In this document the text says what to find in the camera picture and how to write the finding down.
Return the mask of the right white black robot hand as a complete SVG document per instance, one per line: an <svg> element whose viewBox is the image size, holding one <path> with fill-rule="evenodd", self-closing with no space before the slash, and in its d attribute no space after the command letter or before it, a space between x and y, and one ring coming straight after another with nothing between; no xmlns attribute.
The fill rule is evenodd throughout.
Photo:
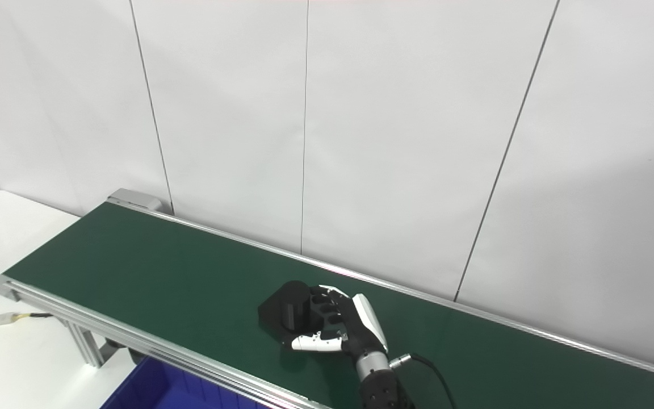
<svg viewBox="0 0 654 409"><path fill-rule="evenodd" d="M325 285L309 289L316 305L329 314L327 321L341 324L342 328L292 336L283 346L292 351L342 352L353 361L361 378L389 370L387 339L366 296L350 297L336 287Z"/></svg>

